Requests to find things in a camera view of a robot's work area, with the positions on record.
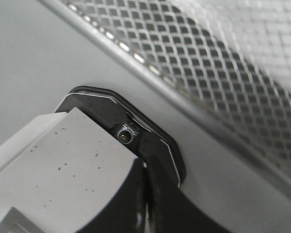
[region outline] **metal mesh grille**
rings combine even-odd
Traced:
[[[166,1],[66,2],[262,149],[268,160],[291,177],[291,94],[256,63],[247,62],[226,41],[216,39]]]

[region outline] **diamond pattern mesh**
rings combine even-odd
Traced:
[[[65,0],[291,177],[291,94],[163,0]]]

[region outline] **small camera lens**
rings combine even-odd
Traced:
[[[121,130],[117,136],[117,139],[122,144],[128,144],[132,141],[132,133],[131,133],[131,131],[126,130],[126,129]]]

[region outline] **perforated metal sheet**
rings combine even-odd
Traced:
[[[222,35],[217,39],[209,28],[163,0],[63,3],[291,178],[291,94],[271,77],[271,67],[262,72],[237,45]]]

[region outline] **curved black edge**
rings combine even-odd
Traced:
[[[150,183],[150,226],[155,233],[230,233],[194,204],[174,185],[160,161],[146,158]]]
[[[114,97],[116,100],[120,102],[120,104],[124,105],[129,111],[134,113],[137,117],[142,119],[146,124],[150,125],[152,129],[169,145],[170,150],[173,155],[173,159],[176,164],[176,168],[178,170],[178,174],[180,177],[180,183],[184,181],[186,170],[184,161],[181,157],[181,153],[176,141],[164,130],[162,130],[157,124],[155,124],[152,120],[150,120],[147,116],[145,116],[142,112],[140,112],[135,106],[133,106],[130,102],[128,102],[124,97],[119,95],[118,93],[104,88],[91,87],[91,86],[77,86],[73,88],[69,93],[78,93],[81,91],[100,93],[108,96]]]
[[[138,158],[111,201],[77,233],[143,233],[145,198],[144,162]]]

